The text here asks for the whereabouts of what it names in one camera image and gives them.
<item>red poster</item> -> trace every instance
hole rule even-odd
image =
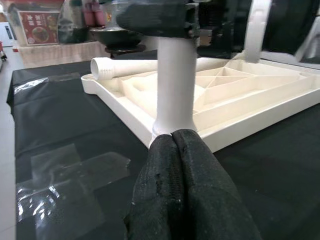
[[[28,45],[57,44],[59,12],[19,11]]]

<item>dark bowl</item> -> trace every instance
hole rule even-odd
[[[141,42],[143,37],[140,33],[120,27],[95,27],[90,30],[90,33],[95,40],[110,48],[134,47]]]

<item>black cloth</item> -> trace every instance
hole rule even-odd
[[[154,59],[155,52],[121,58]],[[32,179],[32,158],[70,144],[81,161],[107,152],[128,159],[130,175],[93,191],[104,223],[77,240],[121,240],[147,148],[80,78],[49,81],[14,95],[39,78],[90,72],[89,62],[14,71],[8,96],[15,121],[16,183]],[[231,176],[264,240],[320,238],[320,104],[215,153]],[[37,239],[34,216],[17,224],[18,240]]]
[[[261,240],[230,176],[189,129],[154,140],[126,220],[128,240]]]

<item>tiled floor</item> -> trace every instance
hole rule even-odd
[[[22,69],[20,55],[4,48],[8,59],[0,71],[0,240],[16,239],[15,124],[6,104],[13,70]]]

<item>white plastic base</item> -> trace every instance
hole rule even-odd
[[[261,60],[217,59],[196,74],[193,121],[216,152],[320,103],[320,70]],[[98,95],[148,147],[157,115],[157,73],[113,80],[82,78],[84,91]]]

